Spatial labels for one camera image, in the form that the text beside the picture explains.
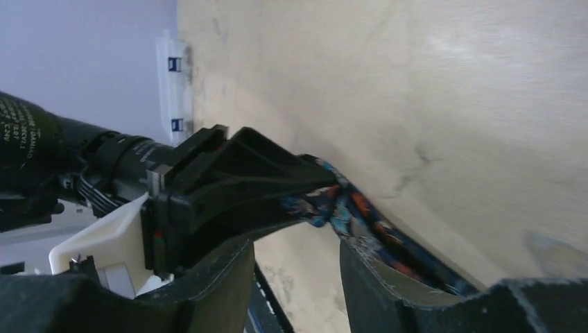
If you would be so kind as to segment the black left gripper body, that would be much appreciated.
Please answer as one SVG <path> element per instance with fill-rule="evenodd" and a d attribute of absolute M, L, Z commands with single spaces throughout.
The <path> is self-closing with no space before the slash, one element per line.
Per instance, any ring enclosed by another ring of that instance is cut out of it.
<path fill-rule="evenodd" d="M 206 160 L 227 141 L 228 128 L 201 128 L 146 170 L 148 193 L 141 207 L 145 268 L 170 276 L 196 233 L 205 204 L 195 198 Z"/>

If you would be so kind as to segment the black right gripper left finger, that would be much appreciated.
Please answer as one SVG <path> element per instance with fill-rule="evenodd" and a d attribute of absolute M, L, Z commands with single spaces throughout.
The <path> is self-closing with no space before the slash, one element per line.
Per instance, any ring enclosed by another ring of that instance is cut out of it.
<path fill-rule="evenodd" d="M 1 277 L 2 332 L 242 332 L 254 246 L 235 243 L 210 264 L 135 299 L 80 273 Z"/>

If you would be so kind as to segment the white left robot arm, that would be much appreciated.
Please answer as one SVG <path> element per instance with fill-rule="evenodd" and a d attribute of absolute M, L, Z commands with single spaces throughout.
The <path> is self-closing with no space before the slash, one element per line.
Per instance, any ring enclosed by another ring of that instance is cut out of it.
<path fill-rule="evenodd" d="M 179 146 L 52 114 L 1 94 L 1 230 L 51 222 L 69 201 L 102 218 L 142 195 L 139 254 L 163 276 L 228 239 L 291 222 L 282 201 L 335 175 L 256 130 L 203 128 Z"/>

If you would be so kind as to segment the navy floral tie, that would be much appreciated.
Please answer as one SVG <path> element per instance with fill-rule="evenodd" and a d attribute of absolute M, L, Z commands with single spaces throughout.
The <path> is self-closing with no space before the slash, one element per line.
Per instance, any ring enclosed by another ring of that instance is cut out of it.
<path fill-rule="evenodd" d="M 317 228 L 330 225 L 362 258 L 377 260 L 429 287 L 455 296 L 478 292 L 470 281 L 387 219 L 332 164 L 308 154 L 301 157 L 333 173 L 337 183 L 283 198 L 281 205 L 287 213 Z"/>

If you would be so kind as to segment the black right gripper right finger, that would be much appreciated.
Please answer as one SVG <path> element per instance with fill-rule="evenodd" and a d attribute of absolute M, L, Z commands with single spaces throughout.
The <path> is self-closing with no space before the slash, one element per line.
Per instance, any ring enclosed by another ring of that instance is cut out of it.
<path fill-rule="evenodd" d="M 352 332 L 586 332 L 587 280 L 506 279 L 461 298 L 340 243 Z"/>

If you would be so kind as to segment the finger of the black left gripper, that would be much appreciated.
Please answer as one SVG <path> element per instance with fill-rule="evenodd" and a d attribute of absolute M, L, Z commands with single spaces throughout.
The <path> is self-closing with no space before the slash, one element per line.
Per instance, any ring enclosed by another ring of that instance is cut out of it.
<path fill-rule="evenodd" d="M 197 234 L 253 234 L 289 220 L 281 199 L 336 184 L 321 166 L 244 127 L 206 160 L 195 198 L 205 204 Z"/>

